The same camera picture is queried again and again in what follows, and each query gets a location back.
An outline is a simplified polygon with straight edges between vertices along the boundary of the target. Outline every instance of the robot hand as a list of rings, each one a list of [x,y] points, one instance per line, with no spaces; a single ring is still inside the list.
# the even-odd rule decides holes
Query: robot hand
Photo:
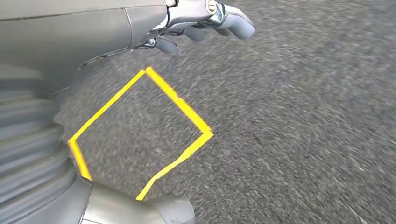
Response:
[[[204,29],[213,28],[224,36],[248,39],[255,32],[252,21],[238,8],[215,0],[167,0],[168,14],[146,35],[136,48],[158,48],[175,53],[177,45],[164,35],[185,35],[194,41],[206,37]]]

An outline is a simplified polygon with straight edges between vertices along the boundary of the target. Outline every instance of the yellow tape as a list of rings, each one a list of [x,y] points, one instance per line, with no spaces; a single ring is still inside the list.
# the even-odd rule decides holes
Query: yellow tape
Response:
[[[210,127],[195,113],[195,111],[182,99],[172,87],[151,67],[146,68],[146,74],[165,92],[165,94],[184,112],[184,114],[202,132],[211,132]]]
[[[75,140],[71,141],[69,140],[69,147],[71,149],[71,152],[73,153],[74,159],[76,160],[77,166],[80,170],[81,176],[87,178],[88,180],[92,180],[91,174],[89,173],[88,167],[85,163],[83,154],[81,153],[80,147],[78,147],[78,144]]]
[[[202,134],[195,142],[193,142],[182,154],[179,156],[178,159],[173,161],[171,164],[160,170],[157,174],[155,174],[144,186],[143,190],[141,190],[140,194],[136,197],[136,200],[143,200],[150,188],[153,186],[154,182],[160,179],[162,176],[167,174],[170,170],[175,168],[180,163],[187,160],[190,156],[194,154],[201,146],[203,146],[211,137],[213,136],[212,132],[207,132]]]
[[[102,108],[100,108],[68,141],[69,147],[73,156],[76,160],[77,166],[80,170],[80,174],[92,180],[91,174],[89,173],[87,164],[84,160],[83,154],[81,153],[80,147],[77,144],[77,138],[92,124],[94,123],[107,109],[110,108],[133,84],[144,75],[144,70],[141,70],[135,77],[133,77],[120,91],[118,91]]]
[[[136,197],[137,200],[143,200],[154,182],[171,171],[174,167],[187,160],[192,156],[201,146],[203,146],[212,136],[213,133],[210,127],[202,120],[202,118],[182,99],[179,98],[177,93],[172,87],[166,83],[164,79],[151,67],[148,67],[146,71],[141,70],[135,77],[131,79],[120,91],[118,91],[102,108],[99,109],[69,140],[69,147],[76,159],[76,163],[83,177],[92,180],[89,173],[88,167],[81,153],[81,150],[77,144],[77,138],[90,126],[92,125],[105,111],[107,111],[136,81],[141,78],[144,74],[147,74],[161,90],[180,108],[180,110],[197,126],[202,132],[202,135],[195,140],[184,152],[171,164],[160,170],[155,174],[140,194]]]

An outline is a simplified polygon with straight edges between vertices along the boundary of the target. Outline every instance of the yellow line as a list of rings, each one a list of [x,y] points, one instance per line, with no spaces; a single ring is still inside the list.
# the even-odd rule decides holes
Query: yellow line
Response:
[[[81,150],[77,144],[77,138],[90,126],[92,125],[108,108],[111,107],[140,77],[147,74],[157,85],[161,88],[163,92],[183,111],[183,113],[197,126],[197,128],[202,132],[202,135],[195,140],[184,152],[171,164],[160,170],[155,174],[140,194],[136,197],[137,200],[143,200],[151,186],[154,182],[167,174],[174,167],[180,163],[187,160],[192,156],[199,148],[201,148],[212,136],[213,133],[210,127],[202,120],[202,118],[182,99],[179,98],[177,93],[172,89],[172,87],[166,83],[164,79],[151,67],[148,67],[146,71],[141,70],[135,77],[131,79],[120,91],[118,91],[102,108],[99,109],[69,140],[69,147],[73,152],[74,158],[80,173],[83,177],[92,180],[89,173],[88,167],[81,153]]]
[[[111,105],[114,104],[135,82],[144,75],[141,70],[135,77],[131,79],[120,91],[118,91],[96,114],[94,114],[71,138],[76,140],[93,122],[95,122]]]
[[[81,153],[80,147],[75,140],[69,140],[69,147],[71,152],[73,153],[74,159],[76,160],[77,166],[80,170],[81,176],[87,178],[88,180],[92,180],[91,174],[89,173],[88,167],[85,163],[83,154]]]
[[[185,113],[185,115],[197,126],[202,132],[211,132],[210,127],[195,113],[195,111],[182,99],[172,87],[151,67],[146,68],[146,74],[165,92],[166,95]]]
[[[93,123],[95,122],[111,105],[113,105],[140,77],[144,75],[144,70],[141,70],[135,77],[133,77],[120,91],[118,91],[102,108],[98,110],[69,140],[69,147],[73,156],[76,160],[77,166],[80,170],[80,174],[92,180],[89,173],[87,164],[84,160],[83,154],[81,153],[80,147],[77,144],[77,138]]]
[[[157,174],[155,174],[144,186],[143,190],[141,190],[140,194],[136,197],[136,200],[143,200],[148,191],[150,190],[151,186],[153,186],[154,182],[167,174],[170,170],[172,170],[174,167],[179,165],[180,163],[184,162],[186,159],[188,159],[194,152],[196,152],[201,146],[203,146],[211,137],[213,136],[212,132],[207,132],[202,134],[195,142],[193,142],[180,156],[177,158],[175,161],[173,161],[171,164],[163,168],[161,171],[159,171]]]

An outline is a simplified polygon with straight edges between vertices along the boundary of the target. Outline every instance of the asphalt road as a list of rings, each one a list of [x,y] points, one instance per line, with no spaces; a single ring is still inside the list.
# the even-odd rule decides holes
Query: asphalt road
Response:
[[[251,40],[210,32],[179,53],[85,67],[58,95],[71,137],[153,66],[213,129],[147,198],[183,195],[200,224],[396,223],[396,1],[228,0]],[[198,129],[148,78],[78,139],[94,180],[136,196]]]

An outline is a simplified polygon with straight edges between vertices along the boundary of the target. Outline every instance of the robotic arm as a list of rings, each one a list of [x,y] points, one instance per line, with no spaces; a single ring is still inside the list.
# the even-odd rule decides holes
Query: robotic arm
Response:
[[[205,29],[249,38],[239,9],[214,0],[2,0],[0,3],[0,223],[194,224],[191,203],[136,201],[77,174],[51,94],[100,57],[138,48],[176,52],[167,35]]]

